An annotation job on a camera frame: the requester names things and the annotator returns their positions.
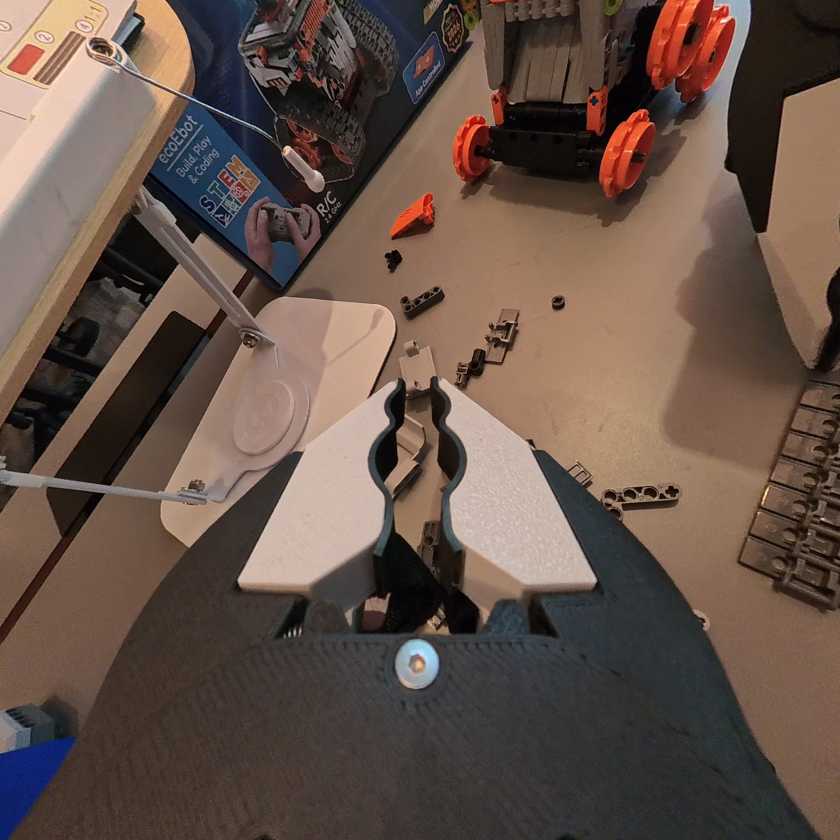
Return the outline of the dark grey angled beam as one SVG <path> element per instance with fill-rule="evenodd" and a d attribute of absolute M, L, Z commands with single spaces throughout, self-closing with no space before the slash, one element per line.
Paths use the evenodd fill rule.
<path fill-rule="evenodd" d="M 445 291 L 440 286 L 429 288 L 417 297 L 402 297 L 400 307 L 407 320 L 413 320 L 445 299 Z"/>

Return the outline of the blue flat object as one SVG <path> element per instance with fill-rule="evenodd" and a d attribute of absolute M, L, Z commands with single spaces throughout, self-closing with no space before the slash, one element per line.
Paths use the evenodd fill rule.
<path fill-rule="evenodd" d="M 1 755 L 1 838 L 11 837 L 52 780 L 74 738 L 61 738 Z"/>

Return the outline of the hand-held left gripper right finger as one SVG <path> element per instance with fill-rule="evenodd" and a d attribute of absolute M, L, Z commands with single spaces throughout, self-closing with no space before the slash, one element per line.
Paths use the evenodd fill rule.
<path fill-rule="evenodd" d="M 435 569 L 478 607 L 589 592 L 596 578 L 530 445 L 445 379 L 432 380 L 441 499 Z"/>

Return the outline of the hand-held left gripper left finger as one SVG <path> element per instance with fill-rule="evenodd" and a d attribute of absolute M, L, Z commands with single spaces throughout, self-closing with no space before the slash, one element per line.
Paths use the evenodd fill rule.
<path fill-rule="evenodd" d="M 376 587 L 374 549 L 393 526 L 385 479 L 398 462 L 406 386 L 394 381 L 313 439 L 238 577 L 246 592 L 351 610 Z"/>

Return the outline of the orange wedge block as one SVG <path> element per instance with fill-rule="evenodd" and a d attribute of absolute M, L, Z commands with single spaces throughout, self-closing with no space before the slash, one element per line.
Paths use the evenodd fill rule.
<path fill-rule="evenodd" d="M 395 239 L 418 229 L 420 226 L 432 226 L 434 216 L 434 197 L 432 193 L 426 192 L 398 215 L 392 226 L 390 236 Z"/>

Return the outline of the grey bent liftarm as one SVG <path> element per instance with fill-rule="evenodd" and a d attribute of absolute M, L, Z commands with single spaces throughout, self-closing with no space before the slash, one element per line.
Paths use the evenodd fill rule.
<path fill-rule="evenodd" d="M 606 489 L 602 493 L 603 507 L 619 521 L 626 509 L 673 506 L 681 497 L 681 489 L 674 484 L 628 486 Z"/>

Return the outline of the white lamp base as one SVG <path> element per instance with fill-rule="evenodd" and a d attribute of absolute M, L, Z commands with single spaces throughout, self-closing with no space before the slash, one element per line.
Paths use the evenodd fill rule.
<path fill-rule="evenodd" d="M 96 485 L 6 469 L 2 485 L 151 499 L 164 528 L 191 546 L 290 452 L 300 450 L 371 393 L 396 322 L 378 304 L 281 297 L 257 316 L 226 286 L 145 189 L 133 212 L 224 310 L 240 348 L 167 485 L 167 491 Z"/>

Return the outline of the light grey curved block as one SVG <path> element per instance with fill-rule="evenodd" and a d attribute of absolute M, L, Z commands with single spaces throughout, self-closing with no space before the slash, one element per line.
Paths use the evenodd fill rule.
<path fill-rule="evenodd" d="M 412 416 L 405 415 L 402 426 L 396 431 L 397 465 L 385 478 L 385 486 L 396 499 L 421 472 L 429 446 L 425 427 Z"/>

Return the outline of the blue printed toy box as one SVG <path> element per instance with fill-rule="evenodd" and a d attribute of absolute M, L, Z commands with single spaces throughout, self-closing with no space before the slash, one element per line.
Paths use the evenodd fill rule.
<path fill-rule="evenodd" d="M 171 2 L 195 95 L 151 174 L 269 287 L 298 271 L 478 23 L 477 2 Z"/>

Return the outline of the grey white block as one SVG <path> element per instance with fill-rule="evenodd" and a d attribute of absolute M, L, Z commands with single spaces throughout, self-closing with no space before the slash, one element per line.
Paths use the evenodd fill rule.
<path fill-rule="evenodd" d="M 69 724 L 35 704 L 1 710 L 1 753 L 10 753 L 43 742 L 63 739 Z"/>

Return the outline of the single grey track link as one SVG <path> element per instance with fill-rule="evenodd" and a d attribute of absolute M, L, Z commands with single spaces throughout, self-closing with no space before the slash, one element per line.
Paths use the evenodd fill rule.
<path fill-rule="evenodd" d="M 516 338 L 518 332 L 519 310 L 504 308 L 495 322 L 489 324 L 486 334 L 486 362 L 501 364 Z"/>

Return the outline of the light grey curved panel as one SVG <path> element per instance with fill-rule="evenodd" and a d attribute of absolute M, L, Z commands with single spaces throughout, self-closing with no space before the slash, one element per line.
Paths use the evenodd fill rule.
<path fill-rule="evenodd" d="M 431 379 L 437 373 L 430 347 L 420 348 L 417 341 L 410 340 L 404 343 L 403 350 L 399 365 L 406 384 L 406 398 L 412 399 L 430 390 Z"/>

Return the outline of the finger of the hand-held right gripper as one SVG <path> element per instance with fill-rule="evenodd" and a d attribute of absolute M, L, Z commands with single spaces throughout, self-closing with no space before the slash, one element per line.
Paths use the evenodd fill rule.
<path fill-rule="evenodd" d="M 760 247 L 784 324 L 813 368 L 831 315 L 839 264 L 839 82 L 784 100 L 769 221 Z"/>

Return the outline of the grey orange toy block vehicle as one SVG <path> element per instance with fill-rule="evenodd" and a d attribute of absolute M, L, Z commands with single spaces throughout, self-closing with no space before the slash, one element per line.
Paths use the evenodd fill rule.
<path fill-rule="evenodd" d="M 647 105 L 672 82 L 684 103 L 714 83 L 736 20 L 712 1 L 481 2 L 493 117 L 458 129 L 453 163 L 474 182 L 491 161 L 597 176 L 607 197 L 648 160 Z"/>

